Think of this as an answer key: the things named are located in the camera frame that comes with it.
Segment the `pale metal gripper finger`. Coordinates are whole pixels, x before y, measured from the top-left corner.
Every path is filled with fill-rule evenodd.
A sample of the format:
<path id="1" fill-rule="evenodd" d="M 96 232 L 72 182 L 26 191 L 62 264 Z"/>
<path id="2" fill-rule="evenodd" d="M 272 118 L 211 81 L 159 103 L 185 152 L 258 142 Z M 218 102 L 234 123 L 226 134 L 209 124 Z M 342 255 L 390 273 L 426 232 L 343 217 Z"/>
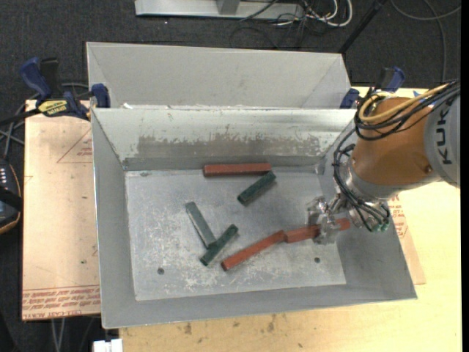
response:
<path id="1" fill-rule="evenodd" d="M 324 196 L 316 197 L 307 207 L 308 211 L 308 224 L 310 226 L 322 227 L 322 223 L 327 220 L 328 204 Z"/>
<path id="2" fill-rule="evenodd" d="M 335 243 L 339 233 L 339 224 L 334 217 L 323 216 L 319 224 L 318 235 L 314 238 L 316 244 L 328 245 Z"/>

